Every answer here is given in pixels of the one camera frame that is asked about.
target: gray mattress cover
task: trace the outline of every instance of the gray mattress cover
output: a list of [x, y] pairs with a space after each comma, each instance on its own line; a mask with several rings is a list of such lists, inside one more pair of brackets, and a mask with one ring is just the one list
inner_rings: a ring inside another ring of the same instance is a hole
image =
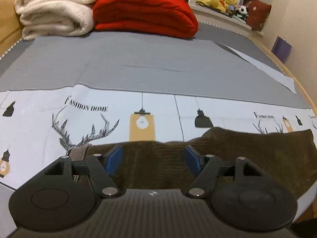
[[[200, 25], [200, 28], [207, 36], [208, 29], [215, 27]], [[271, 61], [248, 38], [220, 28], [216, 30], [227, 31], [227, 36], [215, 41], [264, 63]], [[33, 43], [21, 42], [10, 51], [11, 54], [16, 50], [18, 58], [14, 60], [8, 53], [0, 61], [0, 68], [3, 64], [10, 66], [0, 78], [0, 91], [83, 84], [97, 89], [308, 107], [299, 95], [252, 64], [206, 38], [199, 39], [200, 32], [197, 35], [193, 40], [184, 40], [126, 32], [92, 32], [85, 37], [39, 37]]]

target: red cushion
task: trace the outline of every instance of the red cushion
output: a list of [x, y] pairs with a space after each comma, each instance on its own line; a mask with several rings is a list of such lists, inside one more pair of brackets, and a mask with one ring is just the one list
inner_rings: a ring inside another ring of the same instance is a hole
[[249, 15], [245, 22], [252, 27], [252, 30], [261, 31], [266, 19], [270, 15], [272, 5], [260, 2], [259, 0], [251, 0], [245, 6], [248, 8]]
[[192, 37], [198, 22], [185, 0], [98, 0], [93, 9], [96, 30], [156, 33]]

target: white light bulb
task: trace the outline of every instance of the white light bulb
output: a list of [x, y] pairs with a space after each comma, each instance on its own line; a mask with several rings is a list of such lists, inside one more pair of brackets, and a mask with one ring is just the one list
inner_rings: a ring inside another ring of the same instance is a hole
[[149, 126], [149, 122], [145, 119], [144, 115], [140, 115], [139, 119], [136, 121], [137, 127], [139, 129], [146, 129]]
[[2, 162], [1, 167], [0, 167], [0, 171], [4, 172], [7, 169], [7, 165], [5, 163], [5, 161]]

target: panda plush toy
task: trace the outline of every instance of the panda plush toy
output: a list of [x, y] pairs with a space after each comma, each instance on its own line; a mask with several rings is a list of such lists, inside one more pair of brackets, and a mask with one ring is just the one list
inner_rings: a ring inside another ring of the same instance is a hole
[[237, 16], [239, 19], [245, 21], [245, 19], [246, 19], [247, 17], [249, 17], [249, 15], [248, 15], [248, 8], [247, 8], [246, 6], [244, 6], [244, 5], [239, 5], [239, 6], [238, 6], [238, 9], [237, 9], [237, 11], [236, 11], [236, 16]]

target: white logo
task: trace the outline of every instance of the white logo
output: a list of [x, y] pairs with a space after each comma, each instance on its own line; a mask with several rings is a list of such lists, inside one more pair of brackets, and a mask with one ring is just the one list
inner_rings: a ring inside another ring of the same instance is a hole
[[157, 193], [156, 191], [151, 191], [149, 194], [150, 194], [152, 197], [154, 197], [154, 196], [157, 195], [158, 193]]

